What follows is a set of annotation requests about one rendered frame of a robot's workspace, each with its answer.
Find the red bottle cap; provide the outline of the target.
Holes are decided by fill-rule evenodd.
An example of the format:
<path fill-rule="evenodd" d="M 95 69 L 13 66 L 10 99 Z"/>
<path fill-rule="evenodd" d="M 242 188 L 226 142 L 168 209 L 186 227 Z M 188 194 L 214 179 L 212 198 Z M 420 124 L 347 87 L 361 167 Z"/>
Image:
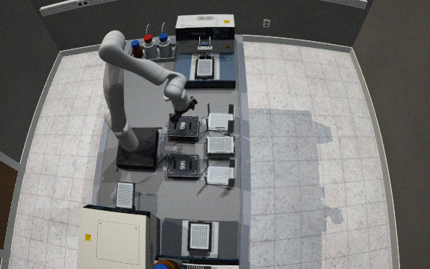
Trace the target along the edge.
<path fill-rule="evenodd" d="M 145 41 L 146 43 L 149 43 L 149 42 L 151 42 L 151 41 L 152 41 L 152 36 L 151 36 L 151 34 L 148 34 L 148 37 L 147 37 L 147 35 L 146 35 L 143 39 L 144 39 L 144 41 Z"/>

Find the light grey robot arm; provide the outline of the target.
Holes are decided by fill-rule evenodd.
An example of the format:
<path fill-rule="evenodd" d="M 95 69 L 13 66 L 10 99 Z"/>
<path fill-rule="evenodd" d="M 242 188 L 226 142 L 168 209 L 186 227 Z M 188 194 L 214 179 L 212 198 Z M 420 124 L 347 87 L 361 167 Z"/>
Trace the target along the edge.
<path fill-rule="evenodd" d="M 190 102 L 184 89 L 187 79 L 178 72 L 164 69 L 154 61 L 134 58 L 124 52 L 125 37 L 120 31 L 111 31 L 99 47 L 99 57 L 105 61 L 103 90 L 108 109 L 104 118 L 115 134 L 120 146 L 128 152 L 137 149 L 139 142 L 126 120 L 124 107 L 124 72 L 136 73 L 155 85 L 161 85 L 168 78 L 164 89 L 164 100 L 172 101 L 177 111 L 184 111 Z"/>

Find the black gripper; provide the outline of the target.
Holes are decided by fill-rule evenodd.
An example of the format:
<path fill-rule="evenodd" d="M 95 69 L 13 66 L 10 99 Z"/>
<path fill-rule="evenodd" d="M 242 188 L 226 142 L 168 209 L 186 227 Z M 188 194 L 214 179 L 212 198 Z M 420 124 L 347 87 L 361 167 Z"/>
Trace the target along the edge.
<path fill-rule="evenodd" d="M 190 102 L 191 102 L 191 105 L 189 105 L 186 110 L 184 110 L 184 111 L 177 111 L 177 110 L 175 110 L 173 114 L 169 114 L 169 118 L 172 121 L 172 123 L 174 123 L 175 121 L 177 123 L 179 123 L 178 118 L 180 118 L 183 113 L 186 113 L 189 109 L 194 110 L 195 104 L 197 104 L 198 102 L 196 101 L 196 99 L 193 96 L 190 97 Z"/>

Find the white plastic bottle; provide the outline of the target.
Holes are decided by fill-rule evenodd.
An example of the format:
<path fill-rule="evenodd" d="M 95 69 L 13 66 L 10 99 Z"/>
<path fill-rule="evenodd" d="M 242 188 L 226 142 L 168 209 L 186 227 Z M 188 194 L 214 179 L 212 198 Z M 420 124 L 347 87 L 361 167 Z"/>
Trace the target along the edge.
<path fill-rule="evenodd" d="M 156 46 L 155 40 L 153 40 L 153 41 L 154 41 L 154 43 L 151 46 L 145 46 L 145 44 L 143 43 L 143 48 L 145 50 L 146 57 L 148 59 L 155 58 L 158 55 L 158 51 L 157 51 L 157 46 Z"/>

